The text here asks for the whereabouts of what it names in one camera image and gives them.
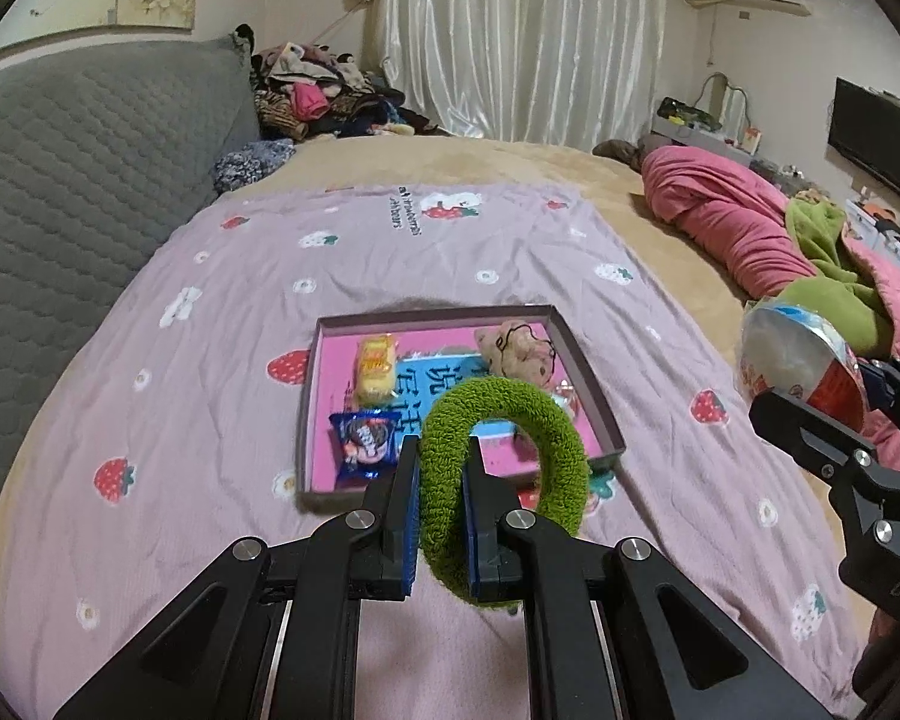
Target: gray headboard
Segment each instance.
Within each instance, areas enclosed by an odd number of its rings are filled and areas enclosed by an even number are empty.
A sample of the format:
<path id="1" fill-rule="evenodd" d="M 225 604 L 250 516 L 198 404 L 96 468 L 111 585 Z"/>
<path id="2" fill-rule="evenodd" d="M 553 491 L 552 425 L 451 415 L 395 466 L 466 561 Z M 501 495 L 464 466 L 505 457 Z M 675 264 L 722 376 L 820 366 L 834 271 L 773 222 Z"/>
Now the gray headboard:
<path id="1" fill-rule="evenodd" d="M 232 38 L 87 47 L 0 71 L 0 490 L 37 410 L 170 233 L 259 137 Z"/>

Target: cable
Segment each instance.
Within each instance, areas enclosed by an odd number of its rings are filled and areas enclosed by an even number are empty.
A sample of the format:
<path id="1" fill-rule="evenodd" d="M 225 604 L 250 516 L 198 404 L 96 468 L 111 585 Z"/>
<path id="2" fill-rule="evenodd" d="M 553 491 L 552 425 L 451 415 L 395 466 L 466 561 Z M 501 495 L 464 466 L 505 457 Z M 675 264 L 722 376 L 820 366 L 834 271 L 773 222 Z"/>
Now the cable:
<path id="1" fill-rule="evenodd" d="M 317 37 L 314 37 L 310 41 L 310 45 L 311 46 L 317 45 L 317 41 L 319 41 L 320 38 L 322 38 L 325 34 L 331 32 L 334 28 L 336 28 L 336 26 L 341 25 L 347 19 L 347 17 L 351 13 L 353 13 L 353 11 L 355 11 L 357 8 L 359 8 L 361 5 L 366 5 L 366 4 L 367 3 L 364 0 L 360 0 L 359 2 L 357 2 L 357 4 L 353 5 L 351 7 L 351 9 L 347 10 L 346 13 L 344 13 L 340 18 L 335 20 L 331 25 L 327 26 L 327 28 L 325 28 L 321 33 L 319 33 L 319 35 L 317 35 Z"/>
<path id="2" fill-rule="evenodd" d="M 713 55 L 716 52 L 716 47 L 714 46 L 714 41 L 717 37 L 717 7 L 714 5 L 713 8 L 713 20 L 710 23 L 710 55 L 707 57 L 706 66 L 708 68 L 712 68 L 716 62 L 714 61 Z"/>
<path id="3" fill-rule="evenodd" d="M 751 115 L 749 114 L 749 97 L 746 94 L 746 89 L 743 89 L 740 86 L 734 86 L 732 83 L 730 83 L 730 79 L 727 77 L 726 73 L 720 73 L 720 71 L 717 71 L 717 73 L 711 73 L 709 76 L 706 76 L 706 79 L 703 81 L 703 86 L 701 86 L 700 88 L 700 94 L 697 95 L 697 99 L 694 100 L 693 107 L 696 108 L 700 101 L 703 99 L 703 93 L 706 91 L 706 85 L 718 76 L 724 81 L 727 81 L 727 89 L 732 89 L 735 92 L 739 92 L 740 94 L 744 95 L 744 119 L 746 119 L 746 127 L 749 129 L 750 127 L 752 127 L 754 122 L 752 121 Z"/>

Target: stuffed toy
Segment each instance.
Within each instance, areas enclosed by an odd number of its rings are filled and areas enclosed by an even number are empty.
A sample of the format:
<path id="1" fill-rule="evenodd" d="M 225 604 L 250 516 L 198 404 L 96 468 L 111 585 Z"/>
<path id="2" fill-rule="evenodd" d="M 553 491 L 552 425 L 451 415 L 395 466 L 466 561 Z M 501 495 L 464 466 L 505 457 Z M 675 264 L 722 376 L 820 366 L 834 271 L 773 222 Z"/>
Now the stuffed toy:
<path id="1" fill-rule="evenodd" d="M 554 376 L 557 352 L 547 338 L 538 338 L 527 322 L 510 319 L 496 329 L 474 332 L 477 348 L 490 373 L 546 389 Z"/>

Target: clothes pile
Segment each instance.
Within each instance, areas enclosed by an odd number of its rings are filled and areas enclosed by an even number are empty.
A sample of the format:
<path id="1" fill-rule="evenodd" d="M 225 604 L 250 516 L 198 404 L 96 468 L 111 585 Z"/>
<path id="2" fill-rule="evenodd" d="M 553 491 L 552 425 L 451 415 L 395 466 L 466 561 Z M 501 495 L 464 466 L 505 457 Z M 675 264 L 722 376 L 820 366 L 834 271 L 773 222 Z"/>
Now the clothes pile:
<path id="1" fill-rule="evenodd" d="M 250 65 L 266 138 L 299 142 L 326 133 L 338 138 L 443 134 L 426 117 L 402 107 L 402 92 L 362 73 L 349 53 L 285 43 L 255 53 Z"/>
<path id="2" fill-rule="evenodd" d="M 213 165 L 213 185 L 217 194 L 236 191 L 240 187 L 266 178 L 296 153 L 290 138 L 254 141 L 240 151 L 231 151 Z"/>

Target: television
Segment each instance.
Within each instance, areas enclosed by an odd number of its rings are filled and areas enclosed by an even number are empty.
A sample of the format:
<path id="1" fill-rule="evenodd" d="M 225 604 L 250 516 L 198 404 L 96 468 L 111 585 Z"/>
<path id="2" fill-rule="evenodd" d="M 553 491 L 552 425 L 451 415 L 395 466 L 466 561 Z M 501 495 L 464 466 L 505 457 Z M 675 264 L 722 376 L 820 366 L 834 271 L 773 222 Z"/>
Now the television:
<path id="1" fill-rule="evenodd" d="M 900 195 L 900 107 L 837 79 L 831 146 Z"/>

